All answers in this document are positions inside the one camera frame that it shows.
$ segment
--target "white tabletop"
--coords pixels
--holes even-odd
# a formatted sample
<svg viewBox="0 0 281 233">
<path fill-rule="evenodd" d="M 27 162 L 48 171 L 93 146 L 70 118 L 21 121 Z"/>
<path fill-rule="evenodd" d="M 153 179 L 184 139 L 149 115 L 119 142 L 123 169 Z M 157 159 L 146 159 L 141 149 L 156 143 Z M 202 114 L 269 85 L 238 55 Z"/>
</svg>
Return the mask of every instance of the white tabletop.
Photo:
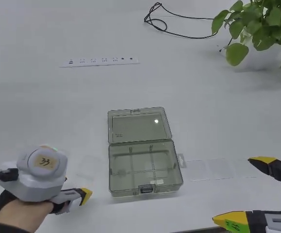
<svg viewBox="0 0 281 233">
<path fill-rule="evenodd" d="M 214 17 L 232 0 L 166 0 L 170 10 Z M 281 210 L 281 183 L 257 178 L 192 182 L 171 195 L 114 200 L 108 191 L 107 111 L 162 106 L 187 161 L 281 159 L 281 71 L 234 72 L 228 41 L 169 36 L 143 24 L 153 0 L 0 0 L 0 164 L 28 145 L 68 152 L 66 187 L 94 194 L 39 232 L 166 233 L 215 226 L 232 210 Z M 210 34 L 210 22 L 164 17 L 169 29 Z M 137 56 L 140 64 L 59 68 L 81 57 Z"/>
</svg>

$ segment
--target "human hand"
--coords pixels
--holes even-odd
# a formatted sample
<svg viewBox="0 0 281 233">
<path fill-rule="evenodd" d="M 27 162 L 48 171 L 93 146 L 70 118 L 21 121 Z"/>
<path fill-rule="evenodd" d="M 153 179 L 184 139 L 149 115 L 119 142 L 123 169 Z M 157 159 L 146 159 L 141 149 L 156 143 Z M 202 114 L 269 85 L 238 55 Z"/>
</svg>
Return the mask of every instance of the human hand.
<svg viewBox="0 0 281 233">
<path fill-rule="evenodd" d="M 34 203 L 16 199 L 0 210 L 0 223 L 34 233 L 52 210 L 53 203 L 48 201 Z"/>
</svg>

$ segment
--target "clear plastic box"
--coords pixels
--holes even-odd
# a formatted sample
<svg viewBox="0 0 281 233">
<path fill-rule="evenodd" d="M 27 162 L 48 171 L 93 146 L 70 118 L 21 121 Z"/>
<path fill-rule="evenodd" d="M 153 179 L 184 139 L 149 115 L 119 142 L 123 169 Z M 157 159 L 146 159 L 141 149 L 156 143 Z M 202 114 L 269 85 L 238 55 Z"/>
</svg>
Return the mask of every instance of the clear plastic box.
<svg viewBox="0 0 281 233">
<path fill-rule="evenodd" d="M 113 197 L 177 191 L 183 184 L 164 108 L 108 112 Z"/>
</svg>

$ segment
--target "black cord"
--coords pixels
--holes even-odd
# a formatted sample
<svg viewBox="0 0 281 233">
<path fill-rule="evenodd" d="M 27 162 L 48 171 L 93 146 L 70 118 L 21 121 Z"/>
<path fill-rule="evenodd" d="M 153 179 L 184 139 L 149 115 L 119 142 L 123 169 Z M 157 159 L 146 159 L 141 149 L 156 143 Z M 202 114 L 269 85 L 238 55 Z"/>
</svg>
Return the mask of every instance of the black cord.
<svg viewBox="0 0 281 233">
<path fill-rule="evenodd" d="M 206 38 L 210 38 L 210 37 L 213 37 L 214 35 L 217 34 L 214 33 L 212 35 L 208 35 L 208 36 L 203 36 L 203 37 L 192 37 L 192 36 L 186 36 L 186 35 L 180 35 L 180 34 L 176 34 L 176 33 L 171 33 L 171 32 L 168 32 L 167 31 L 167 24 L 159 19 L 159 18 L 151 18 L 151 14 L 156 11 L 158 8 L 162 7 L 165 11 L 167 11 L 168 13 L 170 13 L 171 15 L 174 15 L 174 16 L 178 16 L 178 17 L 182 17 L 182 18 L 190 18 L 190 19 L 205 19 L 205 20 L 213 20 L 213 18 L 199 18 L 199 17 L 187 17 L 187 16 L 181 16 L 181 15 L 178 15 L 178 14 L 175 14 L 175 13 L 172 13 L 170 12 L 169 10 L 165 9 L 163 7 L 163 5 L 159 2 L 156 2 L 149 10 L 149 13 L 146 15 L 146 17 L 144 18 L 144 22 L 153 26 L 155 29 L 161 31 L 161 32 L 164 32 L 164 33 L 168 33 L 168 34 L 171 34 L 171 35 L 176 35 L 176 36 L 180 36 L 180 37 L 183 37 L 183 38 L 188 38 L 188 39 L 206 39 Z M 154 21 L 158 21 L 158 22 L 161 22 L 165 25 L 165 29 L 162 29 L 158 26 L 156 26 L 155 24 L 153 24 Z"/>
<path fill-rule="evenodd" d="M 8 181 L 16 181 L 17 179 L 18 179 L 17 168 L 9 168 L 0 171 L 0 181 L 8 182 Z"/>
<path fill-rule="evenodd" d="M 233 38 L 230 39 L 230 41 L 228 42 L 227 46 L 229 46 L 232 41 L 233 41 Z"/>
</svg>

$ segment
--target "plastic box lid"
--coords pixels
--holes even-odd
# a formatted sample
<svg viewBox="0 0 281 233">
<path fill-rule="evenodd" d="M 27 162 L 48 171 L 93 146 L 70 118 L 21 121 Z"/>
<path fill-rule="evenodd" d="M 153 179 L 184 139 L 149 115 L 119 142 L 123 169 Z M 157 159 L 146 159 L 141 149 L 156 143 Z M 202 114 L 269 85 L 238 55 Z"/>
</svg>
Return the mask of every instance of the plastic box lid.
<svg viewBox="0 0 281 233">
<path fill-rule="evenodd" d="M 171 139 L 163 107 L 108 112 L 108 142 L 139 142 Z"/>
</svg>

